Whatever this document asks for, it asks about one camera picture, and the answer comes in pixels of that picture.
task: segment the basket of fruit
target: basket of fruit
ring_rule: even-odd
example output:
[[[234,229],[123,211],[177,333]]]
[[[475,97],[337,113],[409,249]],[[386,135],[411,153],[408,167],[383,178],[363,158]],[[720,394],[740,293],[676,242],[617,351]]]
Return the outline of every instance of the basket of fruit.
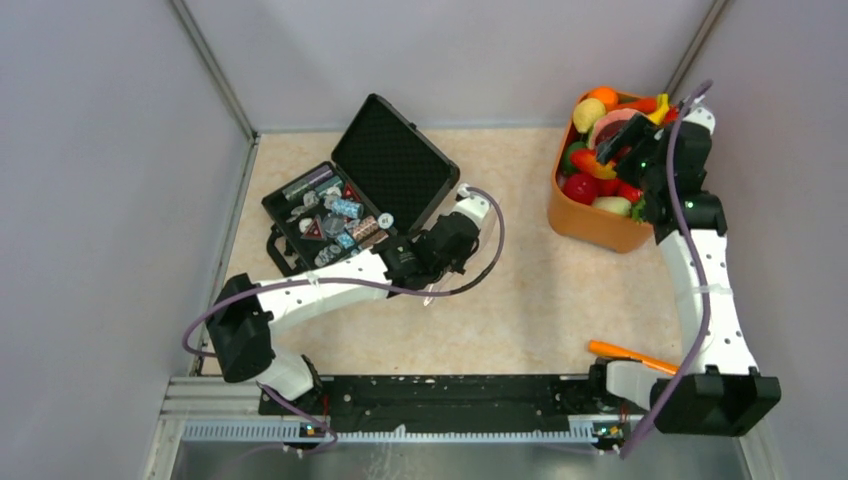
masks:
[[[675,114],[666,94],[639,97],[598,87],[578,98],[551,172],[551,228],[619,253],[642,246],[653,233],[651,224],[642,218],[642,192],[616,178],[615,158],[600,165],[595,147],[615,135],[633,115],[666,124]],[[624,154],[626,151],[619,152],[617,158]]]

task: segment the case lid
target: case lid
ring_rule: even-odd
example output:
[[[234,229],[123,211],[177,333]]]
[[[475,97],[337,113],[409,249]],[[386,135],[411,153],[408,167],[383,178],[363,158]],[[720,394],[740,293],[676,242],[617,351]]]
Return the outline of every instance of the case lid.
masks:
[[[403,235],[427,221],[459,180],[459,168],[377,94],[365,100],[333,150],[333,162]]]

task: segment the robotic arm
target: robotic arm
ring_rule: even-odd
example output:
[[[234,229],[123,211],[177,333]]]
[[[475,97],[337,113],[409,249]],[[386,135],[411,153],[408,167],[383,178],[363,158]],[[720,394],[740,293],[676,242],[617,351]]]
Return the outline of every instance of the robotic arm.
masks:
[[[465,261],[478,248],[491,204],[465,185],[460,187],[459,197],[463,199],[450,213],[440,216],[432,229],[414,240],[390,237],[347,260],[285,280],[308,281],[309,287],[283,287],[253,295],[210,317],[206,327],[224,380],[255,379],[289,401],[310,391],[317,394],[321,380],[309,359],[286,350],[273,338],[323,313],[386,299],[396,295],[398,288],[421,290],[448,272],[464,273]],[[254,284],[247,274],[237,275],[226,282],[217,301],[279,282]],[[375,284],[397,288],[391,292],[374,288]]]
[[[775,377],[763,377],[748,350],[727,276],[727,224],[718,197],[702,190],[704,164],[712,145],[715,119],[702,97],[683,118],[674,145],[676,194],[706,274],[702,286],[696,262],[672,212],[666,175],[671,127],[659,128],[642,115],[634,116],[613,138],[598,146],[598,161],[607,163],[622,152],[616,171],[622,181],[640,187],[645,216],[654,226],[677,299],[684,352],[698,339],[709,296],[709,330],[699,353],[682,372],[677,388],[657,405],[670,377],[641,363],[612,361],[606,366],[606,389],[650,410],[663,433],[740,436],[747,433],[780,400]]]

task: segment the white wall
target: white wall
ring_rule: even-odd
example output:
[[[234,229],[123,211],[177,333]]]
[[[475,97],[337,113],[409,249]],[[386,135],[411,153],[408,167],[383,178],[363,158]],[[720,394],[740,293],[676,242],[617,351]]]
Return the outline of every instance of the white wall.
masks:
[[[164,0],[0,6],[0,477],[137,478],[246,152]]]
[[[187,3],[259,130],[342,128],[371,92],[427,126],[564,124],[598,84],[664,88],[710,4]]]
[[[748,344],[783,399],[767,417],[793,478],[845,478],[848,3],[735,2],[702,79],[718,125],[707,186],[729,223]]]

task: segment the black case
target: black case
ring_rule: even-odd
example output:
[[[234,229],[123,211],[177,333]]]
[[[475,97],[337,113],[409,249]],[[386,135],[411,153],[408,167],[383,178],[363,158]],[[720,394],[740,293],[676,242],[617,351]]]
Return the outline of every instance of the black case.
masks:
[[[409,235],[419,230],[459,181],[459,167],[433,145],[414,123],[405,119],[383,97],[372,93],[345,131],[331,156],[294,181],[262,199],[265,211],[274,220],[266,250],[285,276],[318,268],[314,258],[333,240],[303,240],[297,222],[287,223],[302,195],[286,199],[283,191],[324,165],[331,167],[351,185],[365,205],[367,215],[383,212],[394,216],[390,235]],[[323,205],[303,214],[303,218],[324,215]],[[285,254],[296,255],[290,265],[277,248],[285,238]],[[352,249],[334,259],[345,258]]]

